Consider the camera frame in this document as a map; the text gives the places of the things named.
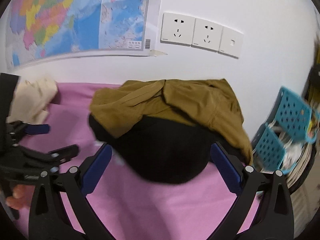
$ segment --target blue gripper pad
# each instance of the blue gripper pad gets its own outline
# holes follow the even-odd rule
[[[241,175],[216,143],[211,146],[211,159],[220,172],[229,191],[240,195],[242,192]]]
[[[48,124],[30,124],[25,128],[24,132],[28,135],[47,134],[50,132],[50,126]]]
[[[94,191],[112,157],[112,148],[105,145],[95,156],[86,173],[82,176],[81,193],[86,196]]]

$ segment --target map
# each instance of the map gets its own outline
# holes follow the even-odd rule
[[[12,0],[9,68],[65,53],[145,47],[149,0]]]

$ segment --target bed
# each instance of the bed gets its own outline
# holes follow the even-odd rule
[[[93,93],[116,85],[60,83],[59,93],[48,106],[48,135],[27,137],[21,144],[48,152],[71,144],[79,145],[78,157],[63,164],[61,172],[78,166],[99,148],[88,125],[88,106]],[[66,195],[62,195],[72,225],[82,229]],[[103,224],[117,240],[200,240],[207,239],[226,215],[236,195],[229,192],[213,164],[192,181],[169,186],[143,181],[125,164],[112,157],[95,191],[87,196]],[[242,225],[249,228],[259,200],[255,199]],[[20,211],[16,226],[28,235],[28,208]]]

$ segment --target barcode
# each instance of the barcode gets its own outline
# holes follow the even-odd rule
[[[146,40],[145,49],[150,49],[151,40]]]

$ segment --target electrical outlet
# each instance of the electrical outlet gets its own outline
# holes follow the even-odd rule
[[[191,45],[195,20],[191,16],[164,13],[161,41]]]
[[[243,38],[244,35],[242,33],[227,27],[223,27],[219,51],[224,54],[239,58],[241,54]]]
[[[192,45],[211,50],[219,50],[223,26],[203,19],[196,19]]]

